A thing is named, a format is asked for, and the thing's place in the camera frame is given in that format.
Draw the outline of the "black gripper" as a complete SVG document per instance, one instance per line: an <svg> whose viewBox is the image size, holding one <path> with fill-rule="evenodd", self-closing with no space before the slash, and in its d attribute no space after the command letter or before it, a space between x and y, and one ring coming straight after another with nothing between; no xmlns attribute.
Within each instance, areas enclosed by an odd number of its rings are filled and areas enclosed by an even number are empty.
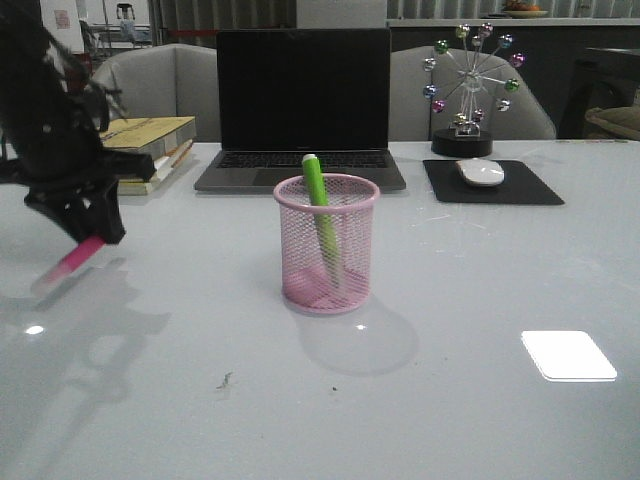
<svg viewBox="0 0 640 480"><path fill-rule="evenodd" d="M118 180L150 179L147 154L109 150L99 133L109 121L106 91L88 82L97 111L68 94L48 59L54 48L72 70L86 69L16 1L1 3L1 131L16 157L1 150L1 181L31 187L27 207L58 225L77 243L97 236L118 244L125 235Z"/></svg>

